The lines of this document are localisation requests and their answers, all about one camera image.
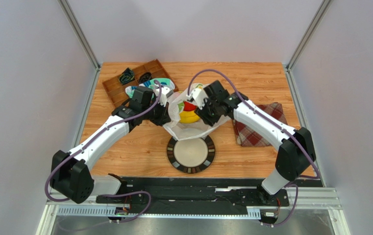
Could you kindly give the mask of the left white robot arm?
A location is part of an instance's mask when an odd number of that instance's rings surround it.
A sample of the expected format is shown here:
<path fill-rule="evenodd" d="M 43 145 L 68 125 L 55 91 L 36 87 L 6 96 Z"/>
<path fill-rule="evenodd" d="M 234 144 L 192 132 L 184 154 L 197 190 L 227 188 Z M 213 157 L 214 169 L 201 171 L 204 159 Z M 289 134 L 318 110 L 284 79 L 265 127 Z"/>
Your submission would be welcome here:
<path fill-rule="evenodd" d="M 119 139 L 129 134 L 143 120 L 157 126 L 170 122 L 167 102 L 173 90 L 156 85 L 156 89 L 139 86 L 135 89 L 128 106 L 119 106 L 107 121 L 88 139 L 69 151 L 57 151 L 51 164 L 44 190 L 54 202 L 71 200 L 77 204 L 90 196 L 114 196 L 122 186 L 115 174 L 93 176 L 91 169 L 99 158 Z"/>

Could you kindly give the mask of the white plastic bag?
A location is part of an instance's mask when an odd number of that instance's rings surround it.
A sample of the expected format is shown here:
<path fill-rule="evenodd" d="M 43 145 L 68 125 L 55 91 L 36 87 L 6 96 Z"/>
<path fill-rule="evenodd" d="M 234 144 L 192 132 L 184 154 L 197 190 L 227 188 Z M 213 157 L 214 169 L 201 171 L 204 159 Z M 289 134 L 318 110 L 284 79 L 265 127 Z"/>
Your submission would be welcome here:
<path fill-rule="evenodd" d="M 187 101 L 187 95 L 195 88 L 205 89 L 208 87 L 207 84 L 193 83 L 190 90 L 183 92 L 175 92 L 168 100 L 168 114 L 171 118 L 171 122 L 164 124 L 163 127 L 169 134 L 172 135 L 176 140 L 190 140 L 196 138 L 204 138 L 211 132 L 216 130 L 218 127 L 230 120 L 229 117 L 221 117 L 221 119 L 214 125 L 209 126 L 204 124 L 200 119 L 194 123 L 180 123 L 179 113 L 183 111 L 184 101 Z"/>

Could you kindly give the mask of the yellow banana bunch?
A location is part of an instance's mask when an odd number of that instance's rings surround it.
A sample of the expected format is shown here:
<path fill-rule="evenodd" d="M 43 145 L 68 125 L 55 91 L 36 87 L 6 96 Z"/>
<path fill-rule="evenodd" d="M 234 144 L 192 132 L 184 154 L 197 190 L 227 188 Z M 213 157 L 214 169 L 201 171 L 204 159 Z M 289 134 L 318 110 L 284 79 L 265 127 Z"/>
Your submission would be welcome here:
<path fill-rule="evenodd" d="M 195 113 L 195 111 L 182 111 L 179 113 L 180 123 L 194 123 L 200 120 L 200 117 Z"/>

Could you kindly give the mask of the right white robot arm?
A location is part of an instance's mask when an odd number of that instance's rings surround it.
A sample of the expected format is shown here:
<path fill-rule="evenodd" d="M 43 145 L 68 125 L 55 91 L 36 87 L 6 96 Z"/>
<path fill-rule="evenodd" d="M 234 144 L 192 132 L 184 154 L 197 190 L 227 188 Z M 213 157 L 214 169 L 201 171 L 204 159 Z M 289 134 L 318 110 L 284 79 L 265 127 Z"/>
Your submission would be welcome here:
<path fill-rule="evenodd" d="M 308 129 L 284 124 L 254 105 L 238 91 L 230 94 L 217 80 L 204 88 L 187 90 L 187 99 L 195 113 L 210 126 L 222 117 L 240 122 L 266 139 L 276 150 L 274 170 L 256 189 L 262 204 L 275 200 L 277 193 L 296 180 L 309 167 L 315 167 L 316 154 Z"/>

